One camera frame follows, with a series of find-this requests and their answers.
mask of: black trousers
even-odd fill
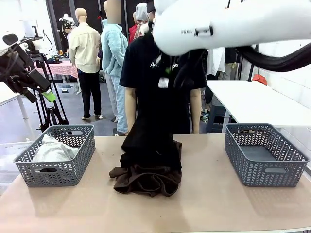
[[[209,74],[207,76],[207,80],[218,80],[218,76],[219,76],[219,73],[217,73],[216,76]],[[213,92],[211,91],[211,89],[208,86],[206,86],[206,88],[205,88],[204,97],[205,97],[206,104],[211,103],[212,98],[213,98]]]
[[[91,93],[94,101],[94,114],[101,115],[102,100],[98,73],[78,73],[84,105],[84,117],[86,118],[91,117],[89,113]]]

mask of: basket handle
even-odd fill
[[[255,130],[238,130],[238,134],[254,134]]]
[[[54,167],[41,167],[41,168],[33,168],[35,173],[55,173],[57,169]]]
[[[83,132],[81,130],[68,130],[66,132],[66,135],[73,135],[73,136],[80,136],[80,135],[83,135]]]
[[[273,167],[268,167],[264,170],[265,173],[270,173],[270,174],[286,174],[289,172],[289,168],[287,167],[278,167],[278,168],[273,168]]]

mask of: plaid shirt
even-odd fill
[[[134,36],[134,40],[140,36],[142,36],[141,31],[140,31],[140,27],[142,25],[144,25],[145,23],[148,23],[147,21],[137,21],[137,29],[136,29],[136,33]]]

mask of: white cloth in basket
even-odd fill
[[[36,150],[32,162],[64,162],[73,159],[79,148],[72,148],[57,141],[55,138],[44,135],[42,145]]]

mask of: gray basket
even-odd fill
[[[310,161],[270,124],[228,124],[225,151],[251,187],[296,187]]]
[[[77,185],[95,151],[93,125],[57,125],[49,127],[14,163],[28,187],[62,187]],[[32,163],[35,151],[47,134],[68,146],[79,148],[77,155],[67,162]]]

